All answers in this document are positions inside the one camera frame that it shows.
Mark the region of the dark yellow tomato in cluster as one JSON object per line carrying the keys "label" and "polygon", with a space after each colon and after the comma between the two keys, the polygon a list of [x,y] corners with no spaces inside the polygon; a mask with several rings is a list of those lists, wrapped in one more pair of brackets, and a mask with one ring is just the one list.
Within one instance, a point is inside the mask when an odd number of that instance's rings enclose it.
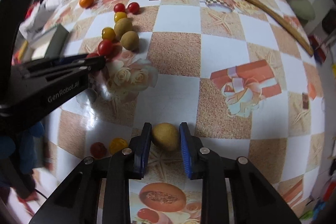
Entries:
{"label": "dark yellow tomato in cluster", "polygon": [[106,27],[106,28],[102,29],[101,37],[102,37],[103,40],[113,41],[116,37],[116,34],[115,34],[113,28]]}

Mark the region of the red cherry tomato in cluster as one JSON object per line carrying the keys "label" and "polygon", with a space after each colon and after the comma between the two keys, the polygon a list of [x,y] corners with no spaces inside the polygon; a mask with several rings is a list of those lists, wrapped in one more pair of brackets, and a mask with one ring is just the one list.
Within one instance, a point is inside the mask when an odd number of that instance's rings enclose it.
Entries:
{"label": "red cherry tomato in cluster", "polygon": [[98,54],[100,56],[108,56],[113,51],[113,43],[110,40],[103,39],[98,45]]}

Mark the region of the red cherry tomato pair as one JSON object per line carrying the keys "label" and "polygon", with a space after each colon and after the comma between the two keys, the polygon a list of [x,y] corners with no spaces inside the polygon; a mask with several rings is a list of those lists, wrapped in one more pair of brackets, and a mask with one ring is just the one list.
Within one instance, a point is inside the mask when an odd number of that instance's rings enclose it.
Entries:
{"label": "red cherry tomato pair", "polygon": [[123,3],[117,3],[116,5],[114,5],[113,10],[114,10],[115,13],[125,12],[126,8],[125,8],[125,5]]}
{"label": "red cherry tomato pair", "polygon": [[137,14],[139,13],[140,10],[140,6],[137,2],[132,2],[127,6],[127,10],[131,13],[131,14]]}

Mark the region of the red cherry tomato pair left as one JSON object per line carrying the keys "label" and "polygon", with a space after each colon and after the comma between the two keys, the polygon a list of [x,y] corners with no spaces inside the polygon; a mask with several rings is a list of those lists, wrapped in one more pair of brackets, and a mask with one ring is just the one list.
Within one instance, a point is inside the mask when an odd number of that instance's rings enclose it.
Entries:
{"label": "red cherry tomato pair left", "polygon": [[114,10],[115,13],[125,12],[126,8],[125,8],[125,5],[123,3],[117,3],[116,5],[114,5],[113,10]]}

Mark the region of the yellow cherry tomato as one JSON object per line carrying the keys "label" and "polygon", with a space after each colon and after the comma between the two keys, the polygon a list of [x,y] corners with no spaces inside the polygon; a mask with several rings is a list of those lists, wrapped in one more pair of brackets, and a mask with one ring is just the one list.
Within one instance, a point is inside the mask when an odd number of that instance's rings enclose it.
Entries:
{"label": "yellow cherry tomato", "polygon": [[124,148],[127,148],[127,147],[128,147],[128,143],[127,143],[127,141],[125,139],[123,139],[123,138],[114,138],[109,143],[109,153],[111,155],[114,155],[118,151],[121,151],[121,150],[123,150]]}
{"label": "yellow cherry tomato", "polygon": [[119,20],[127,18],[127,14],[125,12],[115,12],[114,13],[114,22],[117,23]]}

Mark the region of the red cherry tomato pair right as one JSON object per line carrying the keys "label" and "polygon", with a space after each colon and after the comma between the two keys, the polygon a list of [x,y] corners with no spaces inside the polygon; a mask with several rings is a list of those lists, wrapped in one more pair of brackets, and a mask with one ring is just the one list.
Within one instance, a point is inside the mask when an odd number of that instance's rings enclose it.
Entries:
{"label": "red cherry tomato pair right", "polygon": [[137,14],[139,13],[140,10],[140,6],[137,2],[132,2],[127,6],[127,10],[131,13],[131,14]]}

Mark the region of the yellow cherry tomato in cluster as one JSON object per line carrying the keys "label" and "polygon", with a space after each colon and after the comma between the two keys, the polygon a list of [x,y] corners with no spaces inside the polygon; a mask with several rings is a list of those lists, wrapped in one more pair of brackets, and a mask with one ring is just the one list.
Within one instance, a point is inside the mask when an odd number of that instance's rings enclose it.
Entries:
{"label": "yellow cherry tomato in cluster", "polygon": [[115,12],[114,13],[114,22],[117,23],[119,20],[127,18],[127,14],[125,12]]}

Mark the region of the white cardboard box tray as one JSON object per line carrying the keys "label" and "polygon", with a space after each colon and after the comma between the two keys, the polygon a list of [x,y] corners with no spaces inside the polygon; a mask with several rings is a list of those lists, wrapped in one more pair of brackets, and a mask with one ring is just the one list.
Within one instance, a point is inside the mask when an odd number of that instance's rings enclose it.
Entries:
{"label": "white cardboard box tray", "polygon": [[61,25],[51,28],[28,43],[22,62],[60,56],[69,32]]}

